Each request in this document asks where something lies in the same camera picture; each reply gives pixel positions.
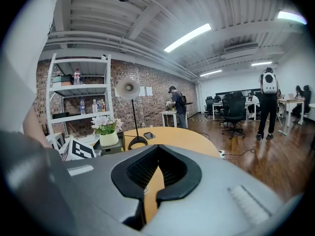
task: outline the wooden floor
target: wooden floor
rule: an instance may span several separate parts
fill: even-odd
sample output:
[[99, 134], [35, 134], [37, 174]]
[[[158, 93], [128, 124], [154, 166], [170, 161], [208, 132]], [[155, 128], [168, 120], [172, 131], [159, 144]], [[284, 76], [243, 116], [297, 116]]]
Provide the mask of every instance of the wooden floor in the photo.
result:
[[[257, 154], [248, 151], [242, 156], [231, 155], [227, 158], [231, 163], [271, 187], [285, 202], [305, 190], [315, 165], [315, 152], [310, 147], [315, 124], [304, 122], [300, 126], [291, 123], [289, 128], [281, 129], [288, 133], [288, 136], [285, 136], [278, 132], [280, 124], [277, 120], [274, 139], [270, 141], [263, 139], [259, 142], [255, 137], [260, 124], [258, 120], [241, 122], [246, 137], [243, 138], [241, 134], [236, 133], [235, 137], [229, 140], [230, 132], [223, 135], [221, 131], [225, 127], [222, 124], [219, 126], [219, 120], [211, 119], [210, 116], [205, 118], [203, 114], [197, 114], [189, 119], [189, 129], [208, 134], [210, 141], [218, 150], [224, 150], [225, 154], [240, 155], [257, 146], [255, 148]], [[268, 126], [267, 121], [265, 133], [268, 132]]]

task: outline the cap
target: cap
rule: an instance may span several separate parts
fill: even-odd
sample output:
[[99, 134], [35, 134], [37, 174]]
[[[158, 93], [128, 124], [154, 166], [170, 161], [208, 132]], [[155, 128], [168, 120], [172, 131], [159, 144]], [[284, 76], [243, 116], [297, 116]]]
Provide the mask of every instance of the cap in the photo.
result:
[[176, 87], [174, 87], [174, 86], [171, 86], [171, 87], [169, 88], [169, 91], [168, 91], [168, 93], [170, 93], [170, 92], [171, 92], [171, 90], [176, 90]]

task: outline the round wooden table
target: round wooden table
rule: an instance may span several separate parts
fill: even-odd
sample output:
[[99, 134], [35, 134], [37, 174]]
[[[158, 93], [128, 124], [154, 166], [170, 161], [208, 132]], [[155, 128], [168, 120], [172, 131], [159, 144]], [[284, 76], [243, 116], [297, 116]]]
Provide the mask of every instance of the round wooden table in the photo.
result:
[[[152, 127], [138, 129], [139, 136], [144, 137], [143, 134], [147, 132], [151, 132], [156, 136], [153, 139], [147, 140], [148, 145], [171, 145], [179, 148], [189, 149], [209, 156], [220, 157], [219, 152], [213, 143], [194, 131], [173, 127]], [[132, 136], [136, 135], [137, 133], [135, 129], [124, 132], [125, 151], [128, 151], [128, 145], [134, 138]], [[135, 144], [132, 146], [132, 148], [140, 148], [142, 146], [144, 146], [144, 144]], [[158, 210], [156, 196], [157, 192], [163, 188], [163, 174], [158, 167], [149, 183], [149, 192], [144, 196], [144, 210], [147, 222], [153, 218]]]

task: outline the speaker stand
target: speaker stand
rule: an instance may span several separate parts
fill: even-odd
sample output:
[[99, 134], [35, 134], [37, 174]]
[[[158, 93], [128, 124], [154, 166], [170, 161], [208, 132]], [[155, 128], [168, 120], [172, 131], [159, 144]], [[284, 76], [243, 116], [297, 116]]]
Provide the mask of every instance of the speaker stand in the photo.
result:
[[133, 138], [132, 141], [130, 142], [130, 144], [128, 146], [128, 150], [131, 150], [132, 149], [131, 147], [134, 144], [142, 143], [144, 145], [148, 145], [148, 141], [144, 137], [139, 136], [139, 134], [138, 134], [138, 127], [137, 127], [136, 114], [134, 111], [133, 99], [131, 100], [131, 103], [132, 103], [133, 118], [134, 118], [134, 124], [136, 126], [137, 136], [135, 138]]

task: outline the person sitting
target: person sitting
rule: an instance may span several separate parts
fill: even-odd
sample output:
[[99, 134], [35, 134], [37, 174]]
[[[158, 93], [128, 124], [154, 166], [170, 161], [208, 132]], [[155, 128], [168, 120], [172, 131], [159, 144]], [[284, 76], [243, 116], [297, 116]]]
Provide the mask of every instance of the person sitting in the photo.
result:
[[[248, 94], [248, 101], [256, 102], [256, 111], [258, 111], [260, 109], [259, 99], [252, 92], [250, 92]], [[249, 118], [254, 118], [255, 117], [255, 106], [254, 106], [254, 104], [251, 104], [251, 105], [248, 106], [248, 112], [250, 113]]]
[[[304, 99], [303, 91], [301, 90], [299, 85], [296, 86], [295, 90], [296, 90], [295, 99], [297, 99], [297, 100]], [[295, 120], [293, 122], [299, 122], [300, 121], [301, 113], [302, 113], [302, 103], [297, 104], [297, 106], [292, 110], [292, 115], [295, 117]]]
[[[280, 89], [277, 91], [277, 96], [278, 96], [278, 99], [281, 98], [281, 90]], [[285, 113], [285, 104], [278, 101], [278, 115], [279, 115], [279, 117], [283, 118], [284, 113]]]

